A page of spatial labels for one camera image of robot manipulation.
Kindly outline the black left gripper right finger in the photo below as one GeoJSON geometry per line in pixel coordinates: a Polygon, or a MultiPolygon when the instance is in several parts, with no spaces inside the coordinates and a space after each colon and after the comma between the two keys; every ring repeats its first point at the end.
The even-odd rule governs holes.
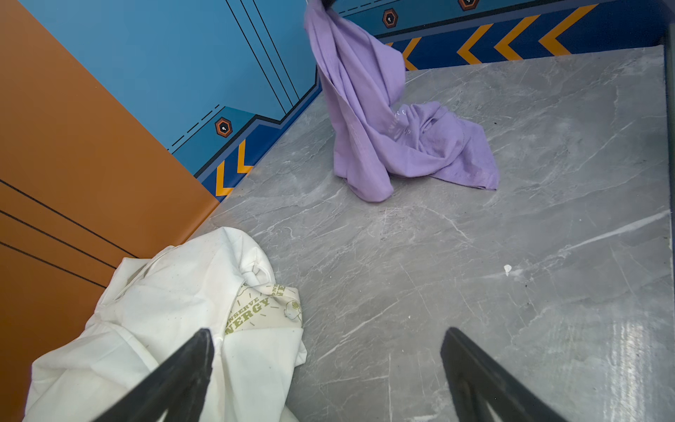
{"type": "Polygon", "coordinates": [[[460,421],[564,420],[456,327],[445,333],[441,360],[460,421]]]}

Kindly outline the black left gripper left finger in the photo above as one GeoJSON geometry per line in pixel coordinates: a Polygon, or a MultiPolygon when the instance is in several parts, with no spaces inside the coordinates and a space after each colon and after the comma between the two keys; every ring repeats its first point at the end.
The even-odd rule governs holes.
{"type": "Polygon", "coordinates": [[[214,344],[202,328],[98,421],[198,421],[213,370],[214,344]]]}

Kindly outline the purple t-shirt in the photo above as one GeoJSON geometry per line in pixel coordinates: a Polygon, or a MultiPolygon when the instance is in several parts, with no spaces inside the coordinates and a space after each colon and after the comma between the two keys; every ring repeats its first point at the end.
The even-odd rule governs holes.
{"type": "Polygon", "coordinates": [[[394,192],[391,176],[431,176],[495,190],[499,169],[483,128],[438,102],[392,107],[404,94],[401,52],[309,1],[304,18],[335,130],[334,172],[366,202],[394,192]]]}

